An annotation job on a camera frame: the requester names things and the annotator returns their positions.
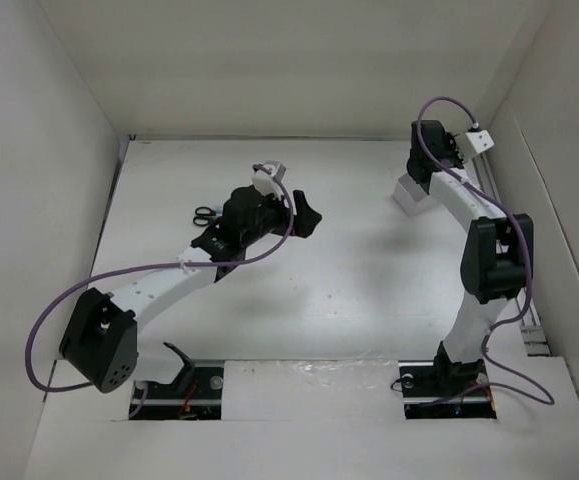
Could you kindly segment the black handled scissors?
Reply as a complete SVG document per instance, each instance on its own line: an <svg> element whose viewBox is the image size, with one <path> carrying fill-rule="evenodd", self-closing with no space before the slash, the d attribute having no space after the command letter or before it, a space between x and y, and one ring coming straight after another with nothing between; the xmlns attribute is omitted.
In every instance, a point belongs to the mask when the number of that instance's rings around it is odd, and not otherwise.
<svg viewBox="0 0 579 480"><path fill-rule="evenodd" d="M197 227L206 227L222 215L220 207L199 206L194 210L192 223Z"/></svg>

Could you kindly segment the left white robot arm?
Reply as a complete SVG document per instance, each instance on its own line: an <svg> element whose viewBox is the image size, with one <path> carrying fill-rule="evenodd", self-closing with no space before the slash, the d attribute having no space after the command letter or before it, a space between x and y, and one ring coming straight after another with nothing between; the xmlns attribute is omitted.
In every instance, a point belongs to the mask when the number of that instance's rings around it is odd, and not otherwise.
<svg viewBox="0 0 579 480"><path fill-rule="evenodd" d="M309 237L321 222L301 190L287 207L281 196L255 187L231 193L221 214L179 256L173 268L155 272L111 293L91 288L75 305L59 352L100 392L110 393L129 380L158 384L170 396L191 387L193 361L178 347L174 355L138 350L140 332L191 293L213 285L244 260L248 247L268 234Z"/></svg>

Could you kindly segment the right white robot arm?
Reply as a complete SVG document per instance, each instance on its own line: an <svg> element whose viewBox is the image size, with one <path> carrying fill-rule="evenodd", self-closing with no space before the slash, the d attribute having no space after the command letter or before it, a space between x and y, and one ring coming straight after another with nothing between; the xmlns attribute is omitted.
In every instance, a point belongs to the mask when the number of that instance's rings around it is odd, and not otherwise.
<svg viewBox="0 0 579 480"><path fill-rule="evenodd" d="M431 370L422 377L430 397L453 397L484 372L483 342L508 303L526 287L523 252L533 253L533 221L513 220L471 184L452 135L438 120L411 124L407 177L442 204L466 233L460 263L463 301Z"/></svg>

